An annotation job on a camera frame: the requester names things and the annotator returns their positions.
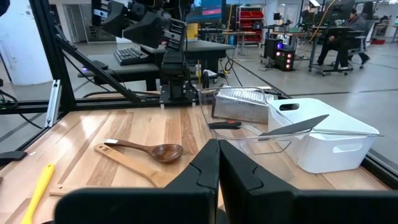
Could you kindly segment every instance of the cheese grater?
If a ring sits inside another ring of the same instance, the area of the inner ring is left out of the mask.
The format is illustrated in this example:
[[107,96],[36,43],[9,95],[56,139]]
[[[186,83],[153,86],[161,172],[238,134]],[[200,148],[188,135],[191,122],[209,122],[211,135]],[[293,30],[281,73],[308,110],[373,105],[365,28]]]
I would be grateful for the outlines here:
[[225,88],[215,94],[211,116],[268,123],[268,103],[277,99],[271,94],[253,91],[253,88]]

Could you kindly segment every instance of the wooden spatula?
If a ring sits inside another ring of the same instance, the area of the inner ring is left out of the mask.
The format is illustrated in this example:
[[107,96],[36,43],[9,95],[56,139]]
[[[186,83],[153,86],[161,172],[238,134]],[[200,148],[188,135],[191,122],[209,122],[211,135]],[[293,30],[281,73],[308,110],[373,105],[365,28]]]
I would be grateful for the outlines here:
[[155,187],[162,188],[169,184],[176,177],[173,174],[157,171],[151,169],[143,164],[140,164],[133,157],[125,156],[124,154],[112,149],[104,144],[98,144],[94,147],[95,151],[101,153],[107,158],[121,164],[129,170],[145,177]]
[[81,185],[66,185],[66,184],[57,184],[50,188],[49,193],[52,196],[65,196],[67,193],[72,192],[74,190],[88,188],[88,187],[102,187],[102,186],[81,186]]

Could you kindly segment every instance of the metal bracket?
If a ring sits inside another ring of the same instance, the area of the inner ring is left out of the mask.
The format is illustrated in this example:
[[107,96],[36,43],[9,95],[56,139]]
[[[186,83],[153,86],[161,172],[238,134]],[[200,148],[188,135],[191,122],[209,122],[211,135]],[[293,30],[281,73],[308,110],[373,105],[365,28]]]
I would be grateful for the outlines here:
[[52,82],[49,107],[47,109],[47,115],[45,117],[46,128],[51,128],[55,122],[57,122],[58,112],[60,109],[60,100],[61,100],[61,80],[54,80]]

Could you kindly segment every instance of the black handle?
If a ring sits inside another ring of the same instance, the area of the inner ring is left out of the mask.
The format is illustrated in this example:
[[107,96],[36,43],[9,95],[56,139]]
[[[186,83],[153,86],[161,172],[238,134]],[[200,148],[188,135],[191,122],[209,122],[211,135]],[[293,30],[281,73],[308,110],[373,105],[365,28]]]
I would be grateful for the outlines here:
[[22,151],[2,152],[0,153],[0,165],[7,164],[11,161],[20,161],[26,154],[26,152]]
[[209,128],[211,130],[216,129],[233,129],[237,130],[240,129],[242,122],[239,121],[223,121],[223,122],[214,122],[209,124]]

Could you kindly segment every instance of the concrete floor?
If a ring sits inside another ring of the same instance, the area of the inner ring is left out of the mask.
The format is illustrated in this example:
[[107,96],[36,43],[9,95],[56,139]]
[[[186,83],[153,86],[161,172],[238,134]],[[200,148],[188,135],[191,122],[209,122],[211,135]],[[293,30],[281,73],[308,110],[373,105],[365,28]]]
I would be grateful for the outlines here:
[[[84,55],[110,54],[115,49],[125,49],[134,44],[79,44],[79,51]],[[298,54],[310,54],[306,46],[298,47]],[[325,63],[332,62],[336,52],[331,51]],[[373,144],[383,160],[398,170],[398,151],[395,150],[398,134],[398,44],[372,45],[368,48],[371,57],[364,69],[359,69],[359,57],[354,56],[352,71],[348,76],[341,73],[332,73],[322,77],[316,71],[308,72],[308,62],[295,62],[293,72],[281,72],[277,69],[264,71],[259,61],[259,49],[247,47],[247,55],[238,56],[234,69],[244,86],[261,86],[266,80],[294,98],[316,98],[343,111],[344,113],[365,122],[385,135]],[[78,67],[81,65],[73,59]],[[81,98],[87,93],[103,91],[101,88],[88,83],[84,78],[78,78],[75,69],[67,62],[70,80],[75,96]],[[239,86],[236,77],[228,79],[229,85]],[[219,79],[216,85],[225,83]],[[146,90],[145,81],[126,83],[132,90]],[[36,86],[14,86],[6,84],[2,90],[12,93],[19,100],[48,99],[50,83]],[[44,125],[44,114],[28,114],[32,121]],[[38,129],[26,123],[18,115],[0,116],[0,152],[15,150],[22,142],[33,136]]]

